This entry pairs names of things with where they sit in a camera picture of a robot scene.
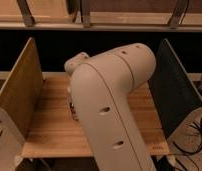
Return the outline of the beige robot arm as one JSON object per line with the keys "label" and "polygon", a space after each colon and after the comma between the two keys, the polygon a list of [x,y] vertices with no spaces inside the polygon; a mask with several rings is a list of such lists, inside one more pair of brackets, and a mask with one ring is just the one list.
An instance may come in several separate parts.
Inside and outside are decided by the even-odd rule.
{"label": "beige robot arm", "polygon": [[82,52],[64,64],[68,92],[100,171],[156,171],[127,95],[147,82],[155,55],[134,43],[93,57]]}

